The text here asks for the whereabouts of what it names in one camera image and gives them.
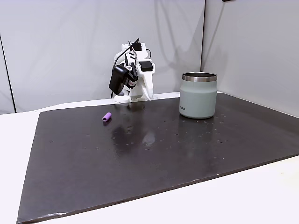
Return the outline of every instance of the sage green tumbler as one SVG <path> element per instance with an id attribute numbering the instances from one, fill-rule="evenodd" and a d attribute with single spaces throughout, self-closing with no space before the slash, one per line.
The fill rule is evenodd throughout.
<path id="1" fill-rule="evenodd" d="M 182 76 L 179 112 L 188 118 L 206 119 L 215 114 L 217 75 L 205 72 Z"/>

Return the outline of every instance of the white wall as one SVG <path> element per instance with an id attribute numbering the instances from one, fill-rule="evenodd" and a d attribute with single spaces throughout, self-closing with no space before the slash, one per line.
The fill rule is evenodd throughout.
<path id="1" fill-rule="evenodd" d="M 109 98 L 113 57 L 146 43 L 154 93 L 200 70 L 204 0 L 0 0 L 0 31 L 18 112 Z"/>
<path id="2" fill-rule="evenodd" d="M 0 43 L 0 114 L 14 113 L 14 105 L 9 89 L 8 77 Z"/>
<path id="3" fill-rule="evenodd" d="M 218 90 L 299 116 L 299 1 L 206 0 L 202 70 Z"/>

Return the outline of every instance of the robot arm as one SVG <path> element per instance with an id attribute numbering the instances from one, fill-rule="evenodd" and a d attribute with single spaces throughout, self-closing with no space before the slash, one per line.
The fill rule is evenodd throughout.
<path id="1" fill-rule="evenodd" d="M 117 102 L 134 102 L 151 100 L 153 97 L 152 75 L 155 73 L 155 64 L 147 59 L 148 53 L 144 43 L 138 40 L 132 45 L 123 44 L 122 52 L 114 59 L 114 68 L 109 88 L 116 94 Z"/>

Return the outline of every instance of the black mat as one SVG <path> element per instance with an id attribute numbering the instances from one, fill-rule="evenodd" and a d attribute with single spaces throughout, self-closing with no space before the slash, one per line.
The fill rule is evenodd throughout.
<path id="1" fill-rule="evenodd" d="M 41 113 L 18 222 L 94 210 L 299 154 L 295 117 L 225 94 L 211 119 L 182 117 L 178 105 L 174 98 Z M 103 125 L 107 112 L 113 118 Z"/>

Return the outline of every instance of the purple cylinder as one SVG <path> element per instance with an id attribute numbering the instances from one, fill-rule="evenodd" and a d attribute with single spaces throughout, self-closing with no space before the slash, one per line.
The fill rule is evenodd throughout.
<path id="1" fill-rule="evenodd" d="M 107 122 L 107 121 L 111 118 L 111 115 L 112 115 L 112 114 L 109 113 L 109 112 L 106 113 L 105 116 L 102 118 L 102 120 L 103 120 L 104 122 Z"/>

